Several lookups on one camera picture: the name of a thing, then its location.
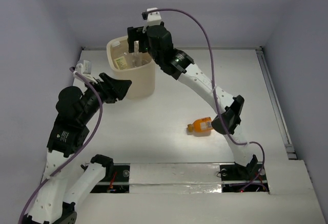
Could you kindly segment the large bottle yellow label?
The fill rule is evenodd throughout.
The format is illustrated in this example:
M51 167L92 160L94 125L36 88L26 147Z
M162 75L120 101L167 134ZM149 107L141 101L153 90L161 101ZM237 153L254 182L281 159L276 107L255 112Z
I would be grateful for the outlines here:
M111 44L111 55L116 68L119 70L132 69L133 63L127 47L120 41Z

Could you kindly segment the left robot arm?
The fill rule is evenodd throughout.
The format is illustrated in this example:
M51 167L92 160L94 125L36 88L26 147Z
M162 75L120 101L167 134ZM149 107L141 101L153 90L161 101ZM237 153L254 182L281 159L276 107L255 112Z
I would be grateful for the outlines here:
M59 93L42 181L25 204L19 223L75 223L81 204L96 184L113 176L113 159L97 154L73 186L68 186L74 159L98 130L103 105L123 100L132 82L105 73L95 79L75 68L70 70L87 89L82 92L69 86Z

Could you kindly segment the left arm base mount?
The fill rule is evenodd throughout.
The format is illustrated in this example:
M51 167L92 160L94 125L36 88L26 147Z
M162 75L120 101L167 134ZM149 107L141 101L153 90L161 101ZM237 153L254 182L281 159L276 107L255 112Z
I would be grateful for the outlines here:
M94 162L105 166L106 173L90 193L129 193L130 165L114 164L112 158L96 154L90 162L81 164L80 167L86 172L88 165Z

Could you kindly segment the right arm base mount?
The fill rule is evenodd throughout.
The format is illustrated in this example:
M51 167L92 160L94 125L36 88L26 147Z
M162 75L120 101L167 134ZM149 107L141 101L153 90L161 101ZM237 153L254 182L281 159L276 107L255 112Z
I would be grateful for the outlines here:
M245 167L237 163L220 165L216 176L221 179L223 193L269 193L265 168L258 162L256 155Z

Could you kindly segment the crushed clear bottle white cap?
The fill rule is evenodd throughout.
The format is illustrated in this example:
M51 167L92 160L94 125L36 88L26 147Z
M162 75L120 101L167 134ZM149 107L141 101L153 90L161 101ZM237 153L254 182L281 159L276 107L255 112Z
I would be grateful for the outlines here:
M138 40L134 42L134 52L132 53L131 63L133 68L142 66L142 53L139 52Z

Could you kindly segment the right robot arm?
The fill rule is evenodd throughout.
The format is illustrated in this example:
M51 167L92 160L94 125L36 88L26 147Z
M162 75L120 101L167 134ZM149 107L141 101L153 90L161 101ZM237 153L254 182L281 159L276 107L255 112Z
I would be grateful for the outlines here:
M234 157L237 175L242 180L254 180L257 176L257 157L251 152L240 125L244 98L233 96L214 84L194 60L185 52L174 48L170 32L164 25L129 27L129 52L134 52L138 42L139 52L148 53L160 69L175 80L191 88L216 112L212 128L226 139Z

